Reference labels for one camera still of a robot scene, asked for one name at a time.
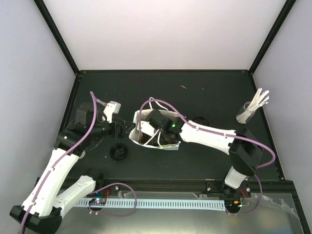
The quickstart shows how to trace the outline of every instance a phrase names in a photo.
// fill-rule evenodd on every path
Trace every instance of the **light gray wall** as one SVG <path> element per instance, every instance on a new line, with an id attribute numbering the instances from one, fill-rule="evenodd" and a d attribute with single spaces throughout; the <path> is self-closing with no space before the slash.
<path id="1" fill-rule="evenodd" d="M 55 142 L 74 74 L 32 0 L 0 1 L 0 233 Z"/>
<path id="2" fill-rule="evenodd" d="M 298 0 L 255 73 L 287 179 L 312 228 L 312 1 Z"/>

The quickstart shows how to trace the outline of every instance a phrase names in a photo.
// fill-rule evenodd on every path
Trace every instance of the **white robotic arm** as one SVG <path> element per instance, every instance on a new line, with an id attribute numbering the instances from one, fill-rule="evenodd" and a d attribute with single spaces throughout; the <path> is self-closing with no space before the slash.
<path id="1" fill-rule="evenodd" d="M 232 167 L 228 171 L 224 179 L 226 186 L 231 189 L 237 189 L 248 176 L 253 176 L 262 156 L 262 149 L 250 142 L 235 139 L 238 133 L 236 130 L 222 130 L 204 125 L 200 125 L 193 121 L 186 124 L 180 118 L 170 119 L 164 116 L 159 110 L 152 110 L 142 125 L 142 132 L 150 128 L 154 131 L 160 131 L 163 138 L 169 142 L 182 140 L 185 142 L 194 142 L 206 145 L 224 152 L 230 156 Z M 239 133 L 240 136 L 255 139 L 251 132 L 247 129 Z"/>
<path id="2" fill-rule="evenodd" d="M 95 189 L 103 187 L 102 174 L 89 170 L 75 184 L 58 195 L 69 171 L 84 156 L 91 139 L 106 135 L 124 138 L 135 126 L 131 122 L 113 117 L 113 114 L 119 112 L 119 103 L 111 101 L 104 104 L 105 109 L 95 113 L 96 124 L 89 136 L 73 149 L 71 154 L 66 155 L 66 152 L 85 135 L 94 116 L 92 105 L 83 103 L 79 106 L 75 121 L 59 133 L 50 161 L 35 188 L 22 205 L 11 209 L 10 215 L 16 221 L 22 223 L 26 214 L 28 216 L 25 227 L 39 234 L 54 234 L 62 218 L 78 201 Z"/>

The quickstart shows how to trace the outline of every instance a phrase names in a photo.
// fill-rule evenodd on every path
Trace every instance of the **small black object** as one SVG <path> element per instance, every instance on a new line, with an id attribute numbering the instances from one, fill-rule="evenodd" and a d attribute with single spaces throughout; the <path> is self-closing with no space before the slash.
<path id="1" fill-rule="evenodd" d="M 195 117 L 192 119 L 192 121 L 200 125 L 209 126 L 208 120 L 206 120 L 204 117 Z"/>
<path id="2" fill-rule="evenodd" d="M 127 155 L 127 147 L 124 144 L 116 144 L 111 148 L 111 157 L 114 160 L 121 160 Z"/>
<path id="3" fill-rule="evenodd" d="M 93 198 L 93 199 L 91 199 L 90 201 L 89 201 L 89 203 L 88 203 L 89 205 L 105 205 L 106 204 L 106 200 L 105 201 L 99 201 L 99 200 L 97 200 L 97 198 Z M 91 211 L 100 211 L 100 210 L 102 210 L 103 209 L 103 207 L 99 207 L 99 208 L 97 208 L 97 207 L 90 207 L 90 210 Z"/>

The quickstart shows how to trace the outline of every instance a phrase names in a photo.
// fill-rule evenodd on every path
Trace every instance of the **black metal edge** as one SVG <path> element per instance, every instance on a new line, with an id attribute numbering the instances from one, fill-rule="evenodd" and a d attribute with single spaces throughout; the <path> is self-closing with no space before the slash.
<path id="1" fill-rule="evenodd" d="M 292 199 L 293 199 L 294 205 L 295 205 L 296 210 L 297 210 L 297 214 L 298 214 L 299 219 L 300 219 L 300 224 L 301 224 L 301 227 L 303 229 L 303 233 L 304 234 L 311 234 L 311 231 L 310 231 L 306 216 L 304 215 L 299 197 L 298 196 L 295 196 L 295 197 L 292 196 Z"/>
<path id="2" fill-rule="evenodd" d="M 52 32 L 55 40 L 57 41 L 60 49 L 62 50 L 64 56 L 66 57 L 66 59 L 67 59 L 69 65 L 71 66 L 73 72 L 75 73 L 75 75 L 77 75 L 79 73 L 79 69 L 78 69 L 72 55 L 70 54 L 70 52 L 66 46 L 66 43 L 64 42 L 56 24 L 54 23 L 48 8 L 44 4 L 44 1 L 43 0 L 34 0 L 34 2 L 37 5 L 37 8 L 39 9 L 39 11 L 41 12 L 45 22 L 47 23 L 50 31 Z"/>
<path id="3" fill-rule="evenodd" d="M 250 77 L 250 80 L 252 81 L 254 91 L 256 92 L 256 91 L 257 91 L 257 86 L 256 86 L 256 84 L 255 84 L 254 77 L 253 77 L 253 75 L 252 75 L 251 73 L 249 73 L 249 77 Z M 265 113 L 264 113 L 263 108 L 261 107 L 261 108 L 259 108 L 259 109 L 260 109 L 260 112 L 261 112 L 262 117 L 263 117 L 263 119 L 264 119 L 264 123 L 265 123 L 266 129 L 267 129 L 267 131 L 268 131 L 268 133 L 269 133 L 269 139 L 270 139 L 270 142 L 271 142 L 271 144 L 272 144 L 272 146 L 273 146 L 272 150 L 275 152 L 275 155 L 276 155 L 275 165 L 276 165 L 276 167 L 277 167 L 277 169 L 278 169 L 278 171 L 277 171 L 277 173 L 279 174 L 278 177 L 279 177 L 281 180 L 284 180 L 284 179 L 285 179 L 285 174 L 284 174 L 284 172 L 283 172 L 282 164 L 281 164 L 281 162 L 280 162 L 280 160 L 279 160 L 279 157 L 278 157 L 278 154 L 277 154 L 277 151 L 276 151 L 276 147 L 275 147 L 275 144 L 274 144 L 274 141 L 273 141 L 273 137 L 272 137 L 272 134 L 271 134 L 271 131 L 270 131 L 270 127 L 269 127 L 269 124 L 268 124 L 268 120 L 267 120 L 267 118 L 266 118 L 266 116 L 265 116 Z"/>
<path id="4" fill-rule="evenodd" d="M 281 28 L 282 24 L 284 23 L 288 13 L 291 11 L 294 3 L 296 2 L 296 0 L 286 0 L 283 8 L 281 9 L 280 13 L 278 14 L 271 30 L 269 31 L 269 34 L 267 35 L 266 39 L 264 40 L 257 56 L 255 57 L 249 72 L 251 74 L 254 74 L 254 72 L 256 71 L 257 67 L 259 66 L 260 62 L 262 61 L 264 55 L 266 54 L 269 46 L 271 45 L 272 41 L 274 40 L 277 32 L 279 31 L 279 29 Z"/>
<path id="5" fill-rule="evenodd" d="M 202 70 L 202 69 L 152 69 L 152 70 L 81 70 L 80 73 L 90 73 L 90 72 L 248 72 L 248 70 Z"/>
<path id="6" fill-rule="evenodd" d="M 73 84 L 73 87 L 72 87 L 72 90 L 71 90 L 69 98 L 68 98 L 68 102 L 67 102 L 67 105 L 66 105 L 64 116 L 63 116 L 62 122 L 60 124 L 60 128 L 59 128 L 59 131 L 58 131 L 59 133 L 61 131 L 63 131 L 65 129 L 65 127 L 67 126 L 67 124 L 68 124 L 68 120 L 69 120 L 70 114 L 71 114 L 72 109 L 73 109 L 74 101 L 76 99 L 76 95 L 77 95 L 77 92 L 78 92 L 78 88 L 79 88 L 81 79 L 82 79 L 81 75 L 76 75 L 75 81 L 74 81 L 74 84 Z"/>

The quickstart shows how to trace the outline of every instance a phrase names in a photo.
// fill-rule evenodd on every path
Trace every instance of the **white wall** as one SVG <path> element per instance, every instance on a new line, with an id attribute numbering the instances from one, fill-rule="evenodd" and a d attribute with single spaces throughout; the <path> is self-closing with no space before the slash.
<path id="1" fill-rule="evenodd" d="M 32 0 L 0 1 L 0 233 L 45 168 L 74 74 Z"/>
<path id="2" fill-rule="evenodd" d="M 255 73 L 287 179 L 312 229 L 312 1 L 298 0 Z"/>
<path id="3" fill-rule="evenodd" d="M 249 69 L 285 0 L 45 0 L 77 66 Z"/>

